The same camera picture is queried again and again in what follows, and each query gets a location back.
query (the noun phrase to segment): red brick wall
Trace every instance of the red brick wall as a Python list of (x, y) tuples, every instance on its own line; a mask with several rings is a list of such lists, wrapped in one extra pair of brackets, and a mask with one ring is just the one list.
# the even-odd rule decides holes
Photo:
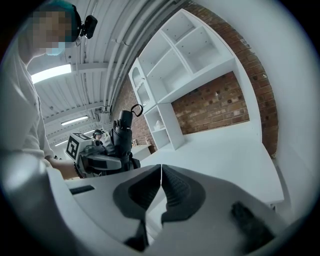
[[(184, 9), (214, 29), (239, 58), (257, 98), (263, 145), (270, 156), (274, 157), (278, 143), (277, 108), (270, 82), (259, 59), (244, 38), (215, 13), (192, 1), (184, 6)], [(216, 91), (220, 92), (218, 97), (215, 95)], [(249, 119), (242, 92), (233, 74), (227, 74), (203, 85), (179, 98), (172, 105), (184, 134), (223, 127)]]
[(233, 72), (177, 99), (172, 107), (183, 134), (249, 120), (246, 102)]

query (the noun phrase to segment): white wall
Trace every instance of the white wall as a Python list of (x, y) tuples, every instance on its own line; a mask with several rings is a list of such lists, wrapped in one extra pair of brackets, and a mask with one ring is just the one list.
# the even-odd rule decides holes
[(276, 161), (288, 188), (294, 218), (318, 196), (320, 68), (299, 23), (276, 1), (195, 0), (233, 26), (261, 61), (276, 101)]

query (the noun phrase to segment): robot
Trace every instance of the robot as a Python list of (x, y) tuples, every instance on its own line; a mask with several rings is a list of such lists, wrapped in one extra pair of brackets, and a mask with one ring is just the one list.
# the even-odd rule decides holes
[[(140, 106), (140, 113), (134, 108)], [(140, 162), (133, 158), (132, 119), (133, 113), (139, 117), (143, 106), (134, 105), (130, 111), (122, 110), (119, 119), (113, 122), (104, 145), (97, 139), (91, 139), (83, 133), (70, 134), (66, 153), (74, 160), (74, 167), (80, 178), (106, 176), (140, 168)]]

